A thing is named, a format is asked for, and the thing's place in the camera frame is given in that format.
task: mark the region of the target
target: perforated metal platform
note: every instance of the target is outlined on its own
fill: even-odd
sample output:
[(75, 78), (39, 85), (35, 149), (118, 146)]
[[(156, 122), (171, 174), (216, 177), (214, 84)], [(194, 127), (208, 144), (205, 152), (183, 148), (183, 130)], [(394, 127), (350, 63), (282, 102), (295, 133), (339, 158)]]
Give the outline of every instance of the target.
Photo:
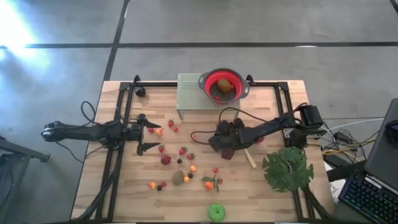
[(183, 119), (183, 112), (186, 110), (222, 110), (227, 107), (240, 109), (239, 100), (219, 105), (209, 99), (198, 86), (201, 73), (179, 73), (177, 85), (177, 105), (176, 109), (180, 119)]

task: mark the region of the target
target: wooden table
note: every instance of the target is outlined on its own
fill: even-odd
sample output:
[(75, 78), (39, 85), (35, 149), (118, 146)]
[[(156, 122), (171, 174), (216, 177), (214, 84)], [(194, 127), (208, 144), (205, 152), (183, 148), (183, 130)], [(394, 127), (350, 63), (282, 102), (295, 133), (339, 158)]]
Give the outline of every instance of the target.
[[(301, 80), (288, 81), (293, 108), (302, 102), (308, 102), (304, 82)], [(104, 82), (96, 115), (97, 122), (113, 119), (120, 82)], [(266, 136), (259, 145), (249, 148), (257, 168), (253, 169), (246, 159), (244, 151), (236, 151), (230, 161), (221, 158), (210, 146), (191, 141), (192, 131), (212, 131), (218, 121), (217, 111), (187, 112), (184, 121), (180, 121), (175, 109), (176, 87), (146, 87), (147, 96), (138, 98), (133, 96), (130, 118), (139, 113), (146, 114), (149, 121), (164, 127), (161, 137), (145, 131), (145, 142), (160, 141), (165, 145), (165, 152), (172, 157), (172, 162), (164, 166), (160, 163), (161, 153), (157, 147), (149, 149), (143, 156), (136, 154), (135, 142), (127, 142), (124, 148), (123, 164), (119, 179), (118, 195), (114, 212), (115, 222), (206, 222), (206, 208), (212, 203), (221, 203), (226, 209), (225, 222), (273, 222), (295, 221), (296, 214), (292, 193), (273, 192), (264, 178), (261, 161), (266, 154), (270, 154), (283, 145), (281, 132)], [(241, 109), (254, 116), (270, 120), (278, 117), (277, 103), (273, 88), (254, 87), (250, 94), (241, 100)], [(233, 112), (223, 115), (224, 119), (232, 119)], [(246, 126), (260, 123), (245, 114), (240, 113)], [(174, 119), (179, 132), (174, 133), (167, 126), (167, 121)], [(209, 134), (198, 134), (199, 141), (206, 141)], [(91, 142), (88, 152), (99, 147), (98, 142)], [(182, 157), (183, 163), (178, 164), (178, 150), (188, 147), (197, 157), (188, 161)], [(319, 147), (305, 149), (308, 164), (314, 165), (315, 177), (310, 183), (320, 203), (332, 212), (334, 204), (323, 165)], [(104, 169), (106, 150), (97, 151), (86, 159), (81, 174), (80, 184), (73, 207), (72, 218), (79, 216), (91, 203), (98, 193)], [(191, 165), (197, 167), (194, 178), (181, 186), (171, 183), (173, 173), (180, 169), (186, 172)], [(201, 178), (212, 176), (212, 168), (218, 167), (218, 177), (224, 182), (220, 185), (220, 192), (207, 192)], [(151, 190), (149, 182), (160, 183), (166, 181), (167, 186), (162, 191)], [(307, 209), (302, 192), (300, 193), (305, 217)], [(104, 203), (103, 216), (108, 211), (108, 199)]]

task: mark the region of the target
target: red colander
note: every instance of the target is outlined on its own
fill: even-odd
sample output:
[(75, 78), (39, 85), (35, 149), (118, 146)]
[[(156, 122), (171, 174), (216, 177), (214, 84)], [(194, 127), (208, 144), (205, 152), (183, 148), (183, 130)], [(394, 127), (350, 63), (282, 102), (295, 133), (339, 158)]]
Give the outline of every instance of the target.
[[(217, 87), (220, 79), (229, 81), (234, 88), (229, 93), (222, 93)], [(250, 90), (249, 83), (238, 72), (229, 68), (217, 68), (203, 73), (199, 77), (198, 84), (210, 99), (219, 104), (232, 103), (245, 98)]]

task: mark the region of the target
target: keyboard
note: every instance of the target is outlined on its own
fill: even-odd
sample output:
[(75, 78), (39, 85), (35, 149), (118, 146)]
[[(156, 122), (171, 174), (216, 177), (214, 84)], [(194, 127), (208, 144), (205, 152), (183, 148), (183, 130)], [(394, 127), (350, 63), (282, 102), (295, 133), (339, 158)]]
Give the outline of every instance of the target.
[(398, 195), (358, 171), (347, 179), (338, 198), (373, 223), (398, 224)]

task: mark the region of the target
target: green apple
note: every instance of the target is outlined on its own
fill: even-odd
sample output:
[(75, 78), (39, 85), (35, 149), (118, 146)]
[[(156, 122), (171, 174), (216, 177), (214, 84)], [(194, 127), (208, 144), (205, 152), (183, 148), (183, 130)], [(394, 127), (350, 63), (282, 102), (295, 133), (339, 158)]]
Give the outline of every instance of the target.
[(208, 216), (213, 222), (221, 222), (225, 218), (225, 208), (224, 206), (215, 203), (208, 207)]

